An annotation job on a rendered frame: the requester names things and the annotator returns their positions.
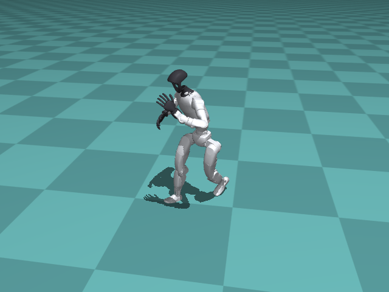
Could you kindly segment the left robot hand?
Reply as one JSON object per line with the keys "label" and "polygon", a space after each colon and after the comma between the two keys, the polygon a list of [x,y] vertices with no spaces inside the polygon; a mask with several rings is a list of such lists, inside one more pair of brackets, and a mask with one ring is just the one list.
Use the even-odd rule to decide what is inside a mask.
{"label": "left robot hand", "polygon": [[[158,101],[156,101],[156,103],[158,103],[160,106],[162,106],[165,110],[167,110],[167,111],[169,111],[169,112],[171,112],[171,115],[175,118],[175,119],[177,119],[175,116],[174,116],[174,113],[178,110],[178,111],[180,111],[178,108],[175,108],[176,107],[176,105],[174,104],[174,100],[173,100],[173,97],[172,97],[172,95],[171,94],[169,94],[169,96],[171,97],[171,100],[163,93],[163,95],[165,96],[165,98],[168,100],[166,100],[164,97],[162,97],[161,95],[159,96],[159,97],[161,97],[163,100],[161,100],[160,98],[157,98],[158,100],[160,100],[163,104],[164,104],[164,106],[163,106],[163,104],[161,104],[160,102],[158,102]],[[181,112],[181,111],[180,111]]]}

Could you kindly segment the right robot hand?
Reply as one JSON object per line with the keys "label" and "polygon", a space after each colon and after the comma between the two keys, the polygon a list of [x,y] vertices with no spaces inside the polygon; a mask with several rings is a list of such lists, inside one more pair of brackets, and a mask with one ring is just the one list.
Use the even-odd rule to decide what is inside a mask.
{"label": "right robot hand", "polygon": [[162,114],[159,116],[159,118],[158,118],[158,120],[157,120],[157,124],[156,124],[158,129],[160,129],[159,126],[160,126],[161,121],[163,121],[164,117],[165,117],[165,116],[166,116],[166,117],[168,116],[168,112],[169,112],[169,111],[167,111],[167,110],[163,110],[163,111],[162,111]]}

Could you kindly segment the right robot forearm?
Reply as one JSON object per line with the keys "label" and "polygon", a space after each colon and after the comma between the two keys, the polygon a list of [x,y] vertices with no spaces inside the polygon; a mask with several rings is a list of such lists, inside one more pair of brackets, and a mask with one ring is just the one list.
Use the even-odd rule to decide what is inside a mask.
{"label": "right robot forearm", "polygon": [[[174,104],[175,104],[176,107],[177,107],[177,106],[178,106],[177,98],[174,98],[173,100],[174,100]],[[175,107],[175,108],[176,108],[176,107]],[[164,110],[165,110],[165,109],[164,109]],[[171,112],[168,112],[168,115],[170,115],[170,114],[171,114]]]}

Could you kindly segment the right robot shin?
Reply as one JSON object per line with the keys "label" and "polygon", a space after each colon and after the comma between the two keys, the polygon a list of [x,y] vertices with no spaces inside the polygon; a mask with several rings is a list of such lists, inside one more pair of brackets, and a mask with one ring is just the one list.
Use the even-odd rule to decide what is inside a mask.
{"label": "right robot shin", "polygon": [[177,197],[180,197],[180,194],[181,194],[181,189],[182,189],[182,186],[184,185],[184,182],[186,180],[186,175],[185,176],[180,176],[177,171],[175,170],[174,171],[174,194],[177,196]]}

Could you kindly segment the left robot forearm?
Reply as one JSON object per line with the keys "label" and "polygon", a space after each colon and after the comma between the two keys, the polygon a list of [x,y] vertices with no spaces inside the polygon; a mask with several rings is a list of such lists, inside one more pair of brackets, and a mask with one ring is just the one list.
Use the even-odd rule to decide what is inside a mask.
{"label": "left robot forearm", "polygon": [[179,123],[185,124],[190,128],[195,128],[195,127],[204,128],[207,126],[207,122],[205,120],[195,119],[195,118],[192,119],[191,117],[186,117],[178,110],[174,113],[174,116],[178,119]]}

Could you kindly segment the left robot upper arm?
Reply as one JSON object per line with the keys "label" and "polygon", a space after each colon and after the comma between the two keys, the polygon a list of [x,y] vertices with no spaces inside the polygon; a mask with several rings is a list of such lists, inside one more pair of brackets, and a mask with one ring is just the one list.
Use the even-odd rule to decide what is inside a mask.
{"label": "left robot upper arm", "polygon": [[208,120],[204,108],[204,100],[202,100],[200,97],[192,97],[191,107],[195,110],[198,119],[205,120],[207,122],[206,127],[197,127],[198,131],[204,132],[208,128]]}

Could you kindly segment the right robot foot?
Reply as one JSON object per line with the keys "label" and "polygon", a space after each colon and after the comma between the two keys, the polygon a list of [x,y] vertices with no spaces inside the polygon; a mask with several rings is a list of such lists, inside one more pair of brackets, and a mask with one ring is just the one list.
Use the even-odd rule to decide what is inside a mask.
{"label": "right robot foot", "polygon": [[182,195],[180,194],[180,197],[177,197],[176,195],[172,195],[166,199],[164,199],[164,202],[166,203],[175,203],[182,199]]}

